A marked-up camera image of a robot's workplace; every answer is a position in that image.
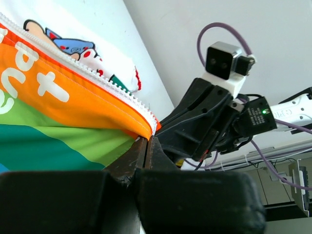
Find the rainbow and white hooded jacket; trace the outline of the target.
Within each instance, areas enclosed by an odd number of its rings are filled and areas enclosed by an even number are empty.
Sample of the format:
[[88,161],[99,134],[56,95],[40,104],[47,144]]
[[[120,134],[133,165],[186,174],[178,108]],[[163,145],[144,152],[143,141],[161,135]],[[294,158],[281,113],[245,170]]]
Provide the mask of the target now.
[[0,171],[102,170],[161,125],[136,66],[51,0],[0,3]]

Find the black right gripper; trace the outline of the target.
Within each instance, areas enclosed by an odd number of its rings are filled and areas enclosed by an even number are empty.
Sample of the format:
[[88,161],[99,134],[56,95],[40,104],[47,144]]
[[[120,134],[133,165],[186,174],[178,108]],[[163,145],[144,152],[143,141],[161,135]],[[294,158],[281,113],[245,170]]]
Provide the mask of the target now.
[[269,104],[259,94],[230,92],[195,78],[178,106],[161,121],[157,130],[164,153],[172,161],[207,158],[213,151],[238,151],[258,134],[277,129]]

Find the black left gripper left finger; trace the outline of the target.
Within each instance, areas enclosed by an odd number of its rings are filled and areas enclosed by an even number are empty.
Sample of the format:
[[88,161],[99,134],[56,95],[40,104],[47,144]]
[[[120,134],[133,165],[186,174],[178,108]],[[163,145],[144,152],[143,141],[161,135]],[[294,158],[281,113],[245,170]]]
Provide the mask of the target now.
[[107,171],[24,171],[0,175],[3,234],[137,234],[128,186]]

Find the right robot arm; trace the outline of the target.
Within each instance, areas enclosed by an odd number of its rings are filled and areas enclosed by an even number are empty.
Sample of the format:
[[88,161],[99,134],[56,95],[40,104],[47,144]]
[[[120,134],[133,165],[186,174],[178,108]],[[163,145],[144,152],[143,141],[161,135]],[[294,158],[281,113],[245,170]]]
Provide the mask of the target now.
[[302,132],[312,127],[312,90],[307,88],[277,105],[265,97],[239,94],[196,78],[179,105],[156,132],[164,153],[174,162],[204,154],[229,154],[269,131]]

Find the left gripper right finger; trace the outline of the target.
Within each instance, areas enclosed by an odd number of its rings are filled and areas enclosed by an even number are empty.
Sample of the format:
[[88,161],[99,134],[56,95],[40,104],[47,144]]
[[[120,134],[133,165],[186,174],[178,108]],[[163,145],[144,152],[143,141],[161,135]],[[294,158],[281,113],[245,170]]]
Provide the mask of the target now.
[[135,177],[136,203],[147,234],[262,234],[266,211],[246,173],[179,170],[156,137]]

